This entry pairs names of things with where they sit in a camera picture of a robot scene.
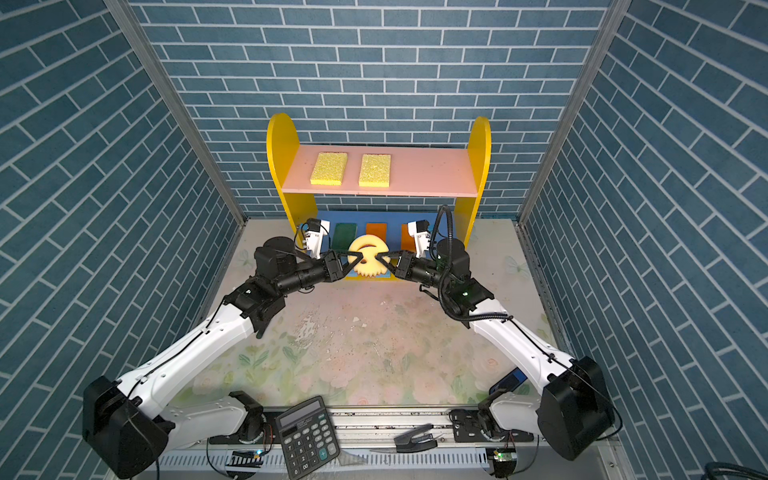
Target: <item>pink shelf board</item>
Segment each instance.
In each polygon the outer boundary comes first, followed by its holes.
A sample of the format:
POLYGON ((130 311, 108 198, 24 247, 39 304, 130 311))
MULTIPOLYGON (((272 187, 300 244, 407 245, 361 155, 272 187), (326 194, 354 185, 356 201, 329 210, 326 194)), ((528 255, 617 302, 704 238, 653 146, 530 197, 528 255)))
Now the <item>pink shelf board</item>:
POLYGON ((283 192, 289 194, 414 195, 419 197, 477 197, 469 155, 460 148, 354 147, 300 145, 283 192), (339 186, 312 185, 317 154, 346 152, 346 170, 339 186), (360 187, 363 154, 389 154, 389 187, 360 187))

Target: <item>floral tablecloth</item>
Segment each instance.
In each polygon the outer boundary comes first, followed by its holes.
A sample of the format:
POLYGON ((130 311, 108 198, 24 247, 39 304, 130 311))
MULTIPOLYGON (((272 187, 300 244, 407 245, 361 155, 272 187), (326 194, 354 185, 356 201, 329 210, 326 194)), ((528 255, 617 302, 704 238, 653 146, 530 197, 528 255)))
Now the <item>floral tablecloth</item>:
MULTIPOLYGON (((253 249, 282 234, 263 228, 267 221, 248 223, 220 296, 253 272, 253 249)), ((473 276, 516 318, 553 341, 512 222, 478 220, 468 251, 473 276)), ((290 296, 262 339, 251 336, 227 350, 172 405, 209 402, 240 389, 265 406, 316 395, 331 406, 467 404, 485 398, 513 368, 415 284, 344 280, 290 296)), ((516 393, 535 395, 527 384, 516 393)))

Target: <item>orange block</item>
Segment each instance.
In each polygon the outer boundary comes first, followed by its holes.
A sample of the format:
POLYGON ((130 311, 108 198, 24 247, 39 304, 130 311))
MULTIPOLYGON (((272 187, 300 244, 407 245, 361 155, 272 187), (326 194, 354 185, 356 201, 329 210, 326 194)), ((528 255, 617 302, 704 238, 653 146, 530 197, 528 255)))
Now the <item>orange block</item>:
POLYGON ((376 235, 386 243, 386 223, 366 223, 366 235, 376 235))
POLYGON ((416 251, 416 242, 413 240, 413 237, 408 235, 407 223, 400 226, 400 250, 416 251))

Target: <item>black cable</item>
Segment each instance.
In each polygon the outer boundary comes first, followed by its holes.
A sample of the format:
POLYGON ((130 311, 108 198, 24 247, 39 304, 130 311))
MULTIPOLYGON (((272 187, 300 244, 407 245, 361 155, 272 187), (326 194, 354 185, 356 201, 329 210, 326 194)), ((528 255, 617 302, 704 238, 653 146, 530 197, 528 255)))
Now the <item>black cable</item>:
POLYGON ((702 480, 717 480, 717 477, 732 476, 752 478, 753 480, 768 480, 768 475, 742 465, 727 462, 709 462, 704 466, 702 480))
POLYGON ((210 456, 208 455, 208 445, 210 444, 210 439, 205 439, 205 459, 208 461, 208 465, 219 475, 222 475, 224 477, 227 477, 229 480, 237 480, 238 475, 235 475, 234 477, 230 477, 228 474, 223 473, 218 468, 214 467, 214 464, 210 461, 210 456))
POLYGON ((210 320, 208 320, 208 324, 205 326, 205 328, 208 328, 211 322, 214 321, 214 319, 216 318, 216 314, 219 313, 219 309, 221 308, 222 305, 224 305, 224 299, 221 299, 221 301, 219 302, 219 306, 216 307, 214 314, 210 316, 210 320))
POLYGON ((528 470, 530 467, 533 466, 533 463, 536 461, 536 457, 538 456, 538 444, 539 444, 540 441, 541 441, 541 437, 536 435, 536 449, 533 452, 533 458, 531 458, 531 463, 527 464, 525 466, 525 468, 523 468, 522 470, 518 470, 518 471, 512 473, 512 475, 510 475, 509 477, 517 475, 518 473, 525 472, 526 470, 528 470))
POLYGON ((267 453, 272 452, 272 445, 273 445, 273 443, 272 443, 272 425, 270 423, 267 423, 264 426, 263 431, 264 431, 264 450, 262 451, 261 456, 265 456, 267 453), (266 447, 266 428, 267 427, 270 427, 270 447, 269 447, 269 449, 267 449, 267 447, 266 447))
POLYGON ((448 240, 448 256, 445 259, 445 268, 440 275, 440 280, 437 286, 437 297, 438 301, 440 302, 442 311, 445 312, 448 318, 458 322, 479 322, 480 320, 508 319, 509 315, 506 313, 481 313, 480 315, 460 316, 456 315, 449 309, 447 299, 445 297, 445 284, 446 280, 448 279, 448 275, 451 273, 451 268, 453 267, 453 214, 447 205, 441 205, 438 209, 437 218, 435 219, 434 231, 437 231, 438 225, 440 224, 440 219, 443 214, 445 215, 445 223, 447 226, 446 230, 448 231, 448 236, 446 237, 448 240))
POLYGON ((306 223, 300 223, 298 227, 296 227, 296 232, 293 234, 293 246, 299 250, 304 250, 304 225, 306 225, 306 223), (299 237, 299 232, 301 232, 301 245, 296 245, 296 238, 299 237))
POLYGON ((174 353, 172 356, 170 356, 170 358, 169 358, 169 359, 165 360, 165 361, 164 361, 164 362, 162 362, 160 365, 158 365, 158 366, 155 366, 155 367, 154 367, 152 370, 150 370, 149 372, 147 372, 147 373, 145 373, 144 375, 142 375, 142 376, 141 376, 141 378, 139 378, 139 380, 137 380, 137 381, 136 381, 136 383, 134 384, 134 386, 132 386, 132 387, 131 387, 131 390, 128 392, 128 395, 127 395, 127 398, 128 398, 128 400, 130 400, 130 399, 131 399, 131 395, 133 394, 134 390, 135 390, 135 389, 136 389, 136 387, 138 387, 138 386, 139 386, 139 384, 141 383, 141 379, 143 379, 143 378, 145 378, 145 377, 148 377, 148 376, 152 375, 152 373, 154 373, 154 371, 155 371, 155 370, 159 369, 160 367, 162 367, 162 366, 163 366, 163 365, 165 365, 166 363, 168 363, 168 362, 170 362, 171 360, 175 359, 175 358, 176 358, 177 356, 179 356, 179 355, 180 355, 180 354, 181 354, 181 353, 182 353, 184 350, 186 350, 186 349, 187 349, 187 347, 188 347, 189 345, 192 345, 192 342, 194 342, 195 340, 197 340, 197 338, 198 338, 200 335, 202 335, 202 334, 203 334, 203 332, 197 332, 197 335, 195 335, 195 336, 192 338, 192 340, 190 340, 190 341, 187 343, 187 345, 185 345, 185 346, 184 346, 184 347, 183 347, 181 350, 179 350, 178 352, 174 353))
POLYGON ((320 228, 322 228, 323 230, 325 230, 325 231, 326 231, 326 235, 328 236, 328 250, 330 250, 330 249, 331 249, 331 245, 332 245, 332 243, 331 243, 331 233, 328 231, 328 229, 327 229, 327 228, 325 228, 325 227, 323 226, 323 223, 322 223, 322 222, 320 223, 320 228))

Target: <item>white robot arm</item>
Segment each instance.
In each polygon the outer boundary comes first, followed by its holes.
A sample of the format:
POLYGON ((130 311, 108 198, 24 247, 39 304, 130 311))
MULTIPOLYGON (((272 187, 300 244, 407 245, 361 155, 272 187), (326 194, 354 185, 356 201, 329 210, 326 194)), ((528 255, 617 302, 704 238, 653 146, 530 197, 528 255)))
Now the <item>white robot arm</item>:
MULTIPOLYGON (((116 381, 102 376, 86 388, 83 438, 118 478, 142 472, 167 449, 215 435, 237 434, 249 442, 262 432, 263 408, 244 392, 189 409, 168 407, 168 403, 225 350, 251 334, 261 338, 273 316, 284 308, 289 293, 341 280, 362 259, 357 252, 327 250, 321 254, 329 226, 316 219, 307 223, 308 253, 295 250, 290 238, 268 240, 254 253, 257 274, 225 296, 212 317, 116 381), (348 255, 356 260, 345 263, 348 255)), ((489 422, 500 430, 540 432, 558 453, 575 458, 613 421, 610 408, 602 401, 607 392, 599 367, 590 359, 575 362, 509 316, 493 294, 472 279, 468 255, 458 240, 453 240, 448 266, 445 240, 437 245, 435 259, 427 258, 433 247, 428 225, 425 221, 409 225, 415 253, 386 252, 377 259, 397 278, 421 283, 420 289, 439 287, 438 296, 423 291, 440 300, 450 318, 465 322, 496 345, 542 395, 536 421, 530 409, 521 411, 509 401, 509 392, 496 392, 487 400, 493 417, 489 422), (394 265, 383 257, 399 261, 394 265), (583 373, 575 374, 569 365, 583 373), (580 384, 584 382, 590 383, 588 388, 580 384)))

